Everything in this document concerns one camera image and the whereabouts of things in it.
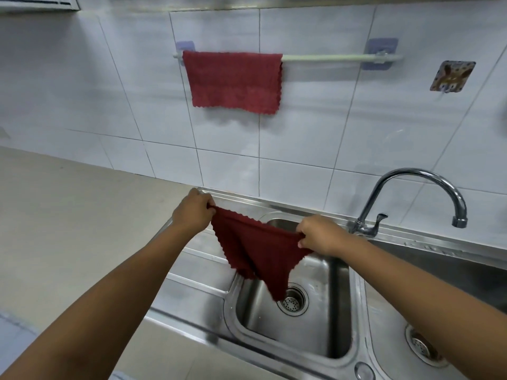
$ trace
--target hand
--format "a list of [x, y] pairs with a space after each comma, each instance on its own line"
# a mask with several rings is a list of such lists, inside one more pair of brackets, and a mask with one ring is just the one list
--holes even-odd
[[321, 215], [305, 217], [299, 223], [296, 231], [305, 235], [305, 238], [298, 242], [298, 247], [335, 257], [338, 257], [340, 248], [355, 237], [332, 220]]
[[216, 212], [214, 208], [207, 208], [208, 204], [215, 205], [212, 195], [192, 188], [172, 213], [172, 224], [195, 236], [206, 229]]

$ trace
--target white appliance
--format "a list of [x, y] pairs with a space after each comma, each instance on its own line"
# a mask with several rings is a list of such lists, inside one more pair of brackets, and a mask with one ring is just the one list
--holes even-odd
[[78, 11], [76, 0], [0, 0], [0, 12], [34, 11], [34, 10], [69, 10]]

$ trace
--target purple adhesive mount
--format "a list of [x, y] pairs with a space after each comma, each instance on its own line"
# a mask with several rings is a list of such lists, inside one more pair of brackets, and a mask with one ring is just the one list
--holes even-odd
[[[396, 47], [398, 46], [397, 38], [370, 38], [366, 43], [364, 53], [367, 55], [375, 55], [378, 52], [386, 52], [389, 55], [396, 53]], [[383, 64], [376, 63], [362, 63], [362, 70], [388, 70], [392, 65], [392, 62], [386, 62]]]
[[[195, 51], [195, 45], [193, 41], [177, 41], [176, 42], [176, 51], [178, 53], [182, 53], [184, 50]], [[183, 63], [183, 58], [180, 59], [180, 65], [185, 66]]]

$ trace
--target person's right arm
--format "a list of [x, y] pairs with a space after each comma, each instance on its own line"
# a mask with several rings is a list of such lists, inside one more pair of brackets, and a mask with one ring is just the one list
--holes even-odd
[[297, 231], [300, 248], [344, 260], [465, 376], [507, 379], [507, 315], [320, 215]]

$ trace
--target red towel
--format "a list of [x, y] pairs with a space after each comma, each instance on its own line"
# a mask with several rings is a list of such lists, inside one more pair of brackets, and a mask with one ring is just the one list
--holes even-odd
[[282, 55], [184, 50], [193, 106], [275, 114], [282, 89], [281, 59]]
[[217, 212], [212, 218], [213, 230], [231, 267], [245, 279], [263, 280], [273, 300], [283, 300], [290, 271], [312, 252], [298, 248], [304, 235], [214, 208]]

